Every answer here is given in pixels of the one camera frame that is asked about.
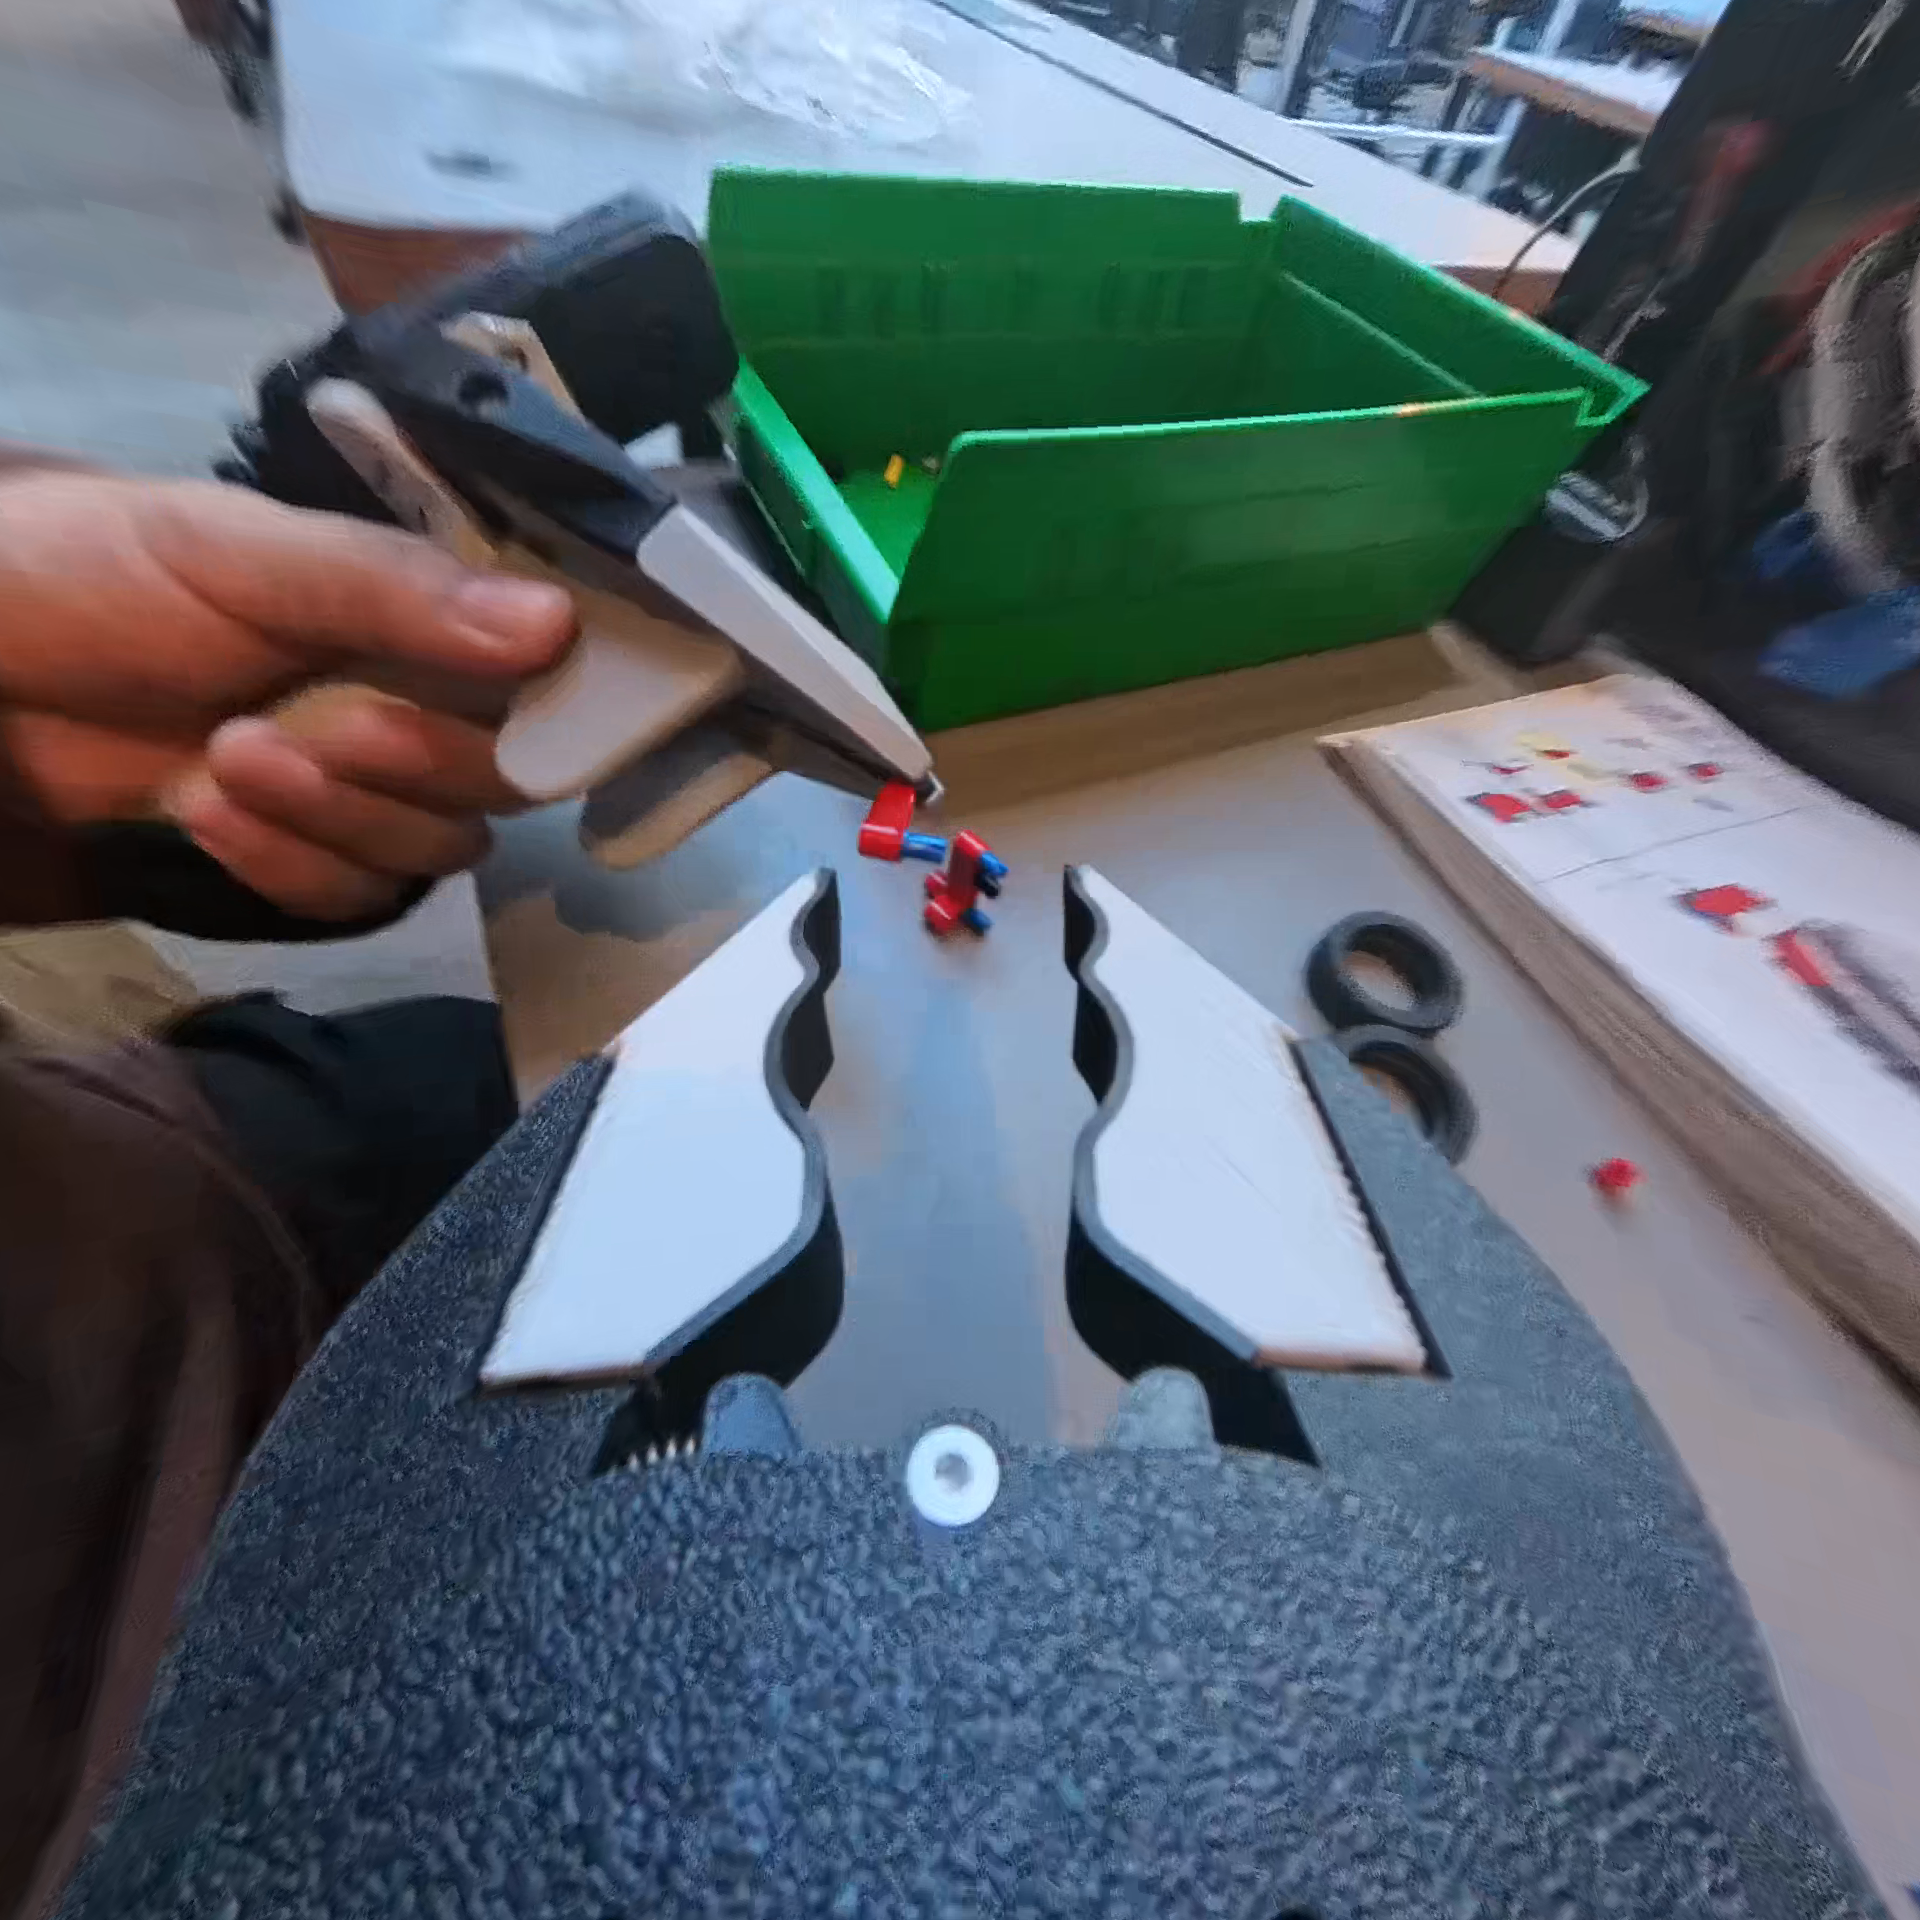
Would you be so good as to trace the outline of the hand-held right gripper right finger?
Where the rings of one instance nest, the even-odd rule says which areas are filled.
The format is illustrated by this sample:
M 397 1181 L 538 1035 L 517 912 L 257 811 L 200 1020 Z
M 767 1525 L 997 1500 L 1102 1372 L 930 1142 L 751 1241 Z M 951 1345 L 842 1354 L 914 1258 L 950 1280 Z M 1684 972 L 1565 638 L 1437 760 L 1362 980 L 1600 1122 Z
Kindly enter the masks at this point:
M 1062 871 L 1062 954 L 1090 1250 L 1264 1372 L 1427 1375 L 1294 1028 L 1090 862 Z

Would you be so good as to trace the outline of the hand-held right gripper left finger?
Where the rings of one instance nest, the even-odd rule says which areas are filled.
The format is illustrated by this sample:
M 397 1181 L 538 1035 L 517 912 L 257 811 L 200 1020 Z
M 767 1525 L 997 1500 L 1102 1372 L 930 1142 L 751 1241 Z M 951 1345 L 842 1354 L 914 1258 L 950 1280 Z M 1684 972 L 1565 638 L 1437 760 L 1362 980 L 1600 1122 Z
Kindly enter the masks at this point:
M 811 870 L 597 1061 L 514 1267 L 484 1390 L 644 1380 L 695 1360 L 794 1380 L 847 1258 L 811 1102 L 834 1067 L 841 887 Z

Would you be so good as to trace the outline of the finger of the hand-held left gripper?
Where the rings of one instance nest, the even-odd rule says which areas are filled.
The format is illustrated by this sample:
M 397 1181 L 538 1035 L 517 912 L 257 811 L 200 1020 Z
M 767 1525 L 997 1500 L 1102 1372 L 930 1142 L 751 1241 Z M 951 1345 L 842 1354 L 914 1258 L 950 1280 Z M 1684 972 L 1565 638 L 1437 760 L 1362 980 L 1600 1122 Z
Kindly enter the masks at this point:
M 724 704 L 718 708 L 718 728 L 750 754 L 767 760 L 778 774 L 834 785 L 847 795 L 878 795 L 882 785 L 900 782 L 920 804 L 941 800 L 941 780 L 931 767 L 908 774 L 874 750 L 842 740 L 837 731 L 784 708 Z
M 687 502 L 637 540 L 637 571 L 745 661 L 775 708 L 882 780 L 935 782 L 924 735 L 878 668 Z

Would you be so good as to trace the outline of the red beam assembly blue pins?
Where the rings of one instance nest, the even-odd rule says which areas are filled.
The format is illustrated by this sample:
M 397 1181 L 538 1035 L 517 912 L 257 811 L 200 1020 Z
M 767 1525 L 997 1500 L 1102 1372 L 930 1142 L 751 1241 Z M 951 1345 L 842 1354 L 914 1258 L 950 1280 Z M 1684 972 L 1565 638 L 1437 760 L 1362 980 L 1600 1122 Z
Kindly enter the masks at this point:
M 971 828 L 951 835 L 945 865 L 925 878 L 924 927 L 935 938 L 991 932 L 988 902 L 1000 898 L 1010 865 Z

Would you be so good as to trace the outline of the grey desk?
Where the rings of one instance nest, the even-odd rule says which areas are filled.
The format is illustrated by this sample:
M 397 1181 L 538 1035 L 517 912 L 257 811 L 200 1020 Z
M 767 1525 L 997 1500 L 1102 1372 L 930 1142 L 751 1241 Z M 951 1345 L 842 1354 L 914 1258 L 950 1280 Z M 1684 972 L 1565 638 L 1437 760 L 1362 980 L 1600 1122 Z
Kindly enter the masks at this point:
M 1478 1105 L 1462 1174 L 1331 1062 L 1354 1160 L 1395 1184 L 1447 1380 L 1484 1397 L 1465 1312 L 1490 1280 L 1427 1262 L 1544 1267 L 1670 1438 L 1758 1620 L 1804 1754 L 1890 1900 L 1918 1880 L 1918 1405 L 1721 1205 L 1658 1121 L 1565 1031 L 1381 827 L 1324 735 L 1490 707 L 1520 685 L 1451 638 L 1120 695 L 935 740 L 945 822 L 1011 862 L 994 932 L 941 944 L 914 875 L 851 852 L 861 808 L 775 780 L 687 848 L 597 870 L 575 808 L 500 828 L 490 960 L 524 1092 L 637 1018 L 788 880 L 841 875 L 834 1071 L 815 1102 L 847 1245 L 847 1312 L 794 1392 L 818 1442 L 897 1442 L 974 1412 L 1015 1442 L 1090 1442 L 1120 1380 L 1062 1300 L 1074 1145 L 1062 871 L 1090 862 L 1298 1031 L 1315 941 L 1391 912 L 1465 980 L 1440 1051 Z M 1592 1168 L 1630 1157 L 1608 1200 Z

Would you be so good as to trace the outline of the person's left hand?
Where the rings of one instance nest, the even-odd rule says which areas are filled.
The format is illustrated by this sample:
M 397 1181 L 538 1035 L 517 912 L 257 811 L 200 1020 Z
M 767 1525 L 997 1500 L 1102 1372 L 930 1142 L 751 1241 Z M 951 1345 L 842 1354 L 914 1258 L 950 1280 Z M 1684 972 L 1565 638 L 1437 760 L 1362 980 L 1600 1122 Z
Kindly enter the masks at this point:
M 494 712 L 575 635 L 392 525 L 7 444 L 4 930 L 397 924 L 524 808 Z

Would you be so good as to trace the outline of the black rubber tyre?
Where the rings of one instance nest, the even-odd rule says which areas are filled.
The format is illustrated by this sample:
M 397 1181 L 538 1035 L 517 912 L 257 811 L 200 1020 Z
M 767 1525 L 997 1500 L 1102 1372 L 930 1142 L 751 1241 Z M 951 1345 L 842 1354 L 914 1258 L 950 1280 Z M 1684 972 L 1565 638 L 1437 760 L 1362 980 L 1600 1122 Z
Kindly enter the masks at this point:
M 1352 1027 L 1328 1040 L 1447 1164 L 1465 1160 L 1478 1140 L 1478 1105 L 1435 1044 L 1381 1022 Z
M 1310 950 L 1304 984 L 1331 1028 L 1391 1027 L 1437 1038 L 1461 1020 L 1465 984 L 1451 954 L 1417 924 L 1361 912 Z

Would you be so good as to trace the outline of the clear plastic bag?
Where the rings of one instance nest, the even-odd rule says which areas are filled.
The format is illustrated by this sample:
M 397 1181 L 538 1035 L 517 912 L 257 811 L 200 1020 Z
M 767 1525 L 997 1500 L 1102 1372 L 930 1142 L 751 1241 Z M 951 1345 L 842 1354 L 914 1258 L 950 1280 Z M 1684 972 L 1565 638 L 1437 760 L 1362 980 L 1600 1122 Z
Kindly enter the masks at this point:
M 918 150 L 971 124 L 907 4 L 445 4 L 451 68 L 671 128 Z

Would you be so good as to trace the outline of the green plastic bin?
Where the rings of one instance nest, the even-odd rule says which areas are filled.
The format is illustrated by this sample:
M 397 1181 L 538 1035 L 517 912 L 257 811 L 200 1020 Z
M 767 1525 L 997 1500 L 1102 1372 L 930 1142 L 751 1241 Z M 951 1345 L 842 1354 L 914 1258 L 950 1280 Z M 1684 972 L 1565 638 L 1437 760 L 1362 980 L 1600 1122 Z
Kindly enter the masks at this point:
M 1647 391 L 1294 198 L 728 167 L 705 258 L 744 487 L 925 735 L 1424 631 Z

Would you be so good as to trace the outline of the open instruction booklet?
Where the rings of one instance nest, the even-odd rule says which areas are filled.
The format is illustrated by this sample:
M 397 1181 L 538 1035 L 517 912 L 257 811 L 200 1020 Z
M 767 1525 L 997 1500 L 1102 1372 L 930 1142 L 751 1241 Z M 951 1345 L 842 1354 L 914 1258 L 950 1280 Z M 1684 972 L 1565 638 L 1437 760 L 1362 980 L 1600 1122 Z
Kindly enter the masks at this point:
M 1660 677 L 1321 738 L 1770 1258 L 1918 1382 L 1918 838 Z

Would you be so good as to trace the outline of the black tumbler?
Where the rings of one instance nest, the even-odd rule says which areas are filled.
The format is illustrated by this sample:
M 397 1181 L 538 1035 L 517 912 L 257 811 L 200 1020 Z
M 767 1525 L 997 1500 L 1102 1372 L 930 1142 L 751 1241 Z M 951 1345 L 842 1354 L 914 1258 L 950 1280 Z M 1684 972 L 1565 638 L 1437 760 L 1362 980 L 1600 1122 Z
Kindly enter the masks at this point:
M 1461 588 L 1450 620 L 1508 667 L 1568 661 L 1588 641 L 1647 507 L 1647 475 L 1635 464 L 1562 475 Z

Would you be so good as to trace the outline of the toy car box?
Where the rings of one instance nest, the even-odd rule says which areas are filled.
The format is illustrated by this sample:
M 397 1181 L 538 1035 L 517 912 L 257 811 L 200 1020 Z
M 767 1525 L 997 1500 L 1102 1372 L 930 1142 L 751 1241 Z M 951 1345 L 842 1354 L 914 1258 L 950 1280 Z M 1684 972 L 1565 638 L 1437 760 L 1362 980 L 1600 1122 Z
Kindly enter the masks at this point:
M 1595 627 L 1918 827 L 1918 7 L 1728 4 L 1552 325 L 1647 382 Z

